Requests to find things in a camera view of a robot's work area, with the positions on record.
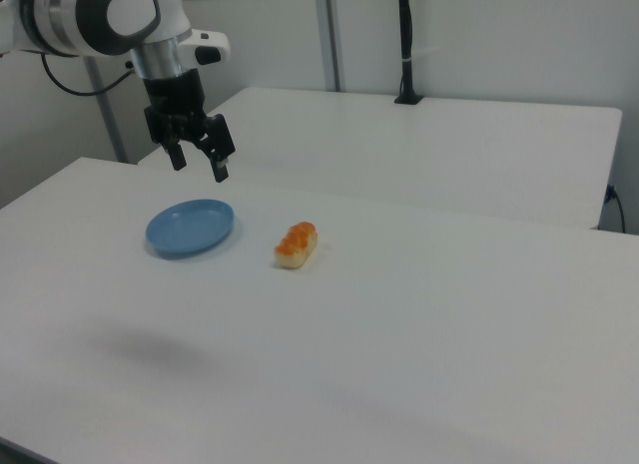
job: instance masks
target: blue plate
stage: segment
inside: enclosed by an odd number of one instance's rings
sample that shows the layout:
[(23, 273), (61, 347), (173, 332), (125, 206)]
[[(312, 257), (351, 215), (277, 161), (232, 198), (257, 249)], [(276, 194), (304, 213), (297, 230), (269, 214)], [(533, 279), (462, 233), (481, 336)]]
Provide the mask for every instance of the blue plate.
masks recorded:
[(217, 200), (194, 200), (170, 207), (147, 226), (147, 240), (159, 252), (186, 253), (208, 249), (233, 228), (233, 209)]

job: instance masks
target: white table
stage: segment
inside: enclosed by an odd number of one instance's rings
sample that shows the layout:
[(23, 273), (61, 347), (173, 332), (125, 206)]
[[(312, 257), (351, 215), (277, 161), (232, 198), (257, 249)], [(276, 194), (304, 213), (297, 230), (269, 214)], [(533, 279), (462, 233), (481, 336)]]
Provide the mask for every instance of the white table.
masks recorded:
[[(213, 113), (236, 181), (575, 228), (597, 227), (613, 109), (249, 88)], [(180, 173), (210, 176), (192, 145)], [(163, 150), (140, 162), (166, 169)]]
[[(220, 247), (147, 222), (218, 198)], [(299, 271), (272, 248), (319, 229)], [(81, 160), (0, 211), (0, 436), (61, 464), (627, 464), (639, 240)]]

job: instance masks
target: black pole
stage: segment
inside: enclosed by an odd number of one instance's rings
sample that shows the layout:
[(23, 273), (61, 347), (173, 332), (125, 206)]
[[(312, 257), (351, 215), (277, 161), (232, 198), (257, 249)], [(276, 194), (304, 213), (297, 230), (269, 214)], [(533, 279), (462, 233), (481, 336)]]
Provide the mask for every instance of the black pole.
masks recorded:
[(399, 0), (399, 30), (401, 33), (401, 90), (395, 99), (396, 103), (416, 105), (422, 97), (415, 94), (412, 87), (412, 17), (410, 1)]

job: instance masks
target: food item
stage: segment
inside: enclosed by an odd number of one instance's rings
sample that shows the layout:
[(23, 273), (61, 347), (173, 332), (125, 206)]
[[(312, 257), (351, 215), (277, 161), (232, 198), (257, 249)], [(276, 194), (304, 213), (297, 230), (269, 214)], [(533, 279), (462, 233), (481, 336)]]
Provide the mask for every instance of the food item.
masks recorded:
[(275, 248), (278, 264), (288, 269), (302, 266), (318, 244), (316, 227), (302, 222), (289, 229), (287, 235)]

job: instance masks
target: white wall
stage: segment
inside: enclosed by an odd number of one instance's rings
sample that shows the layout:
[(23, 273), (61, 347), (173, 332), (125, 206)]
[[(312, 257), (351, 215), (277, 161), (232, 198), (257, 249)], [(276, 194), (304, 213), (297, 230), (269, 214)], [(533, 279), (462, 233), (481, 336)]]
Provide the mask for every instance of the white wall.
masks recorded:
[[(418, 92), (621, 109), (611, 183), (639, 233), (639, 0), (411, 0), (411, 8), (413, 50), (439, 47), (414, 64)], [(337, 18), (346, 90), (397, 94), (397, 0), (337, 0)], [(619, 230), (613, 207), (602, 227)]]
[[(224, 32), (231, 41), (229, 62), (200, 71), (207, 111), (248, 86), (326, 89), (316, 0), (185, 0), (185, 11), (194, 28)], [(99, 61), (105, 83), (125, 61)], [(133, 163), (157, 148), (144, 119), (149, 100), (136, 81), (109, 94)]]
[[(63, 83), (91, 91), (81, 59), (50, 64)], [(37, 55), (0, 58), (0, 208), (80, 157), (115, 158), (95, 98), (57, 89)]]
[[(624, 113), (611, 183), (629, 230), (639, 233), (639, 0), (411, 0), (418, 91), (434, 97), (592, 105)], [(246, 86), (330, 90), (330, 56), (316, 0), (187, 0), (196, 28), (231, 39), (231, 62), (202, 72), (207, 109)], [(342, 85), (394, 95), (399, 88), (397, 0), (336, 0)], [(101, 62), (105, 83), (125, 59)], [(110, 93), (132, 161), (155, 150), (142, 84)], [(618, 230), (614, 204), (605, 229)]]

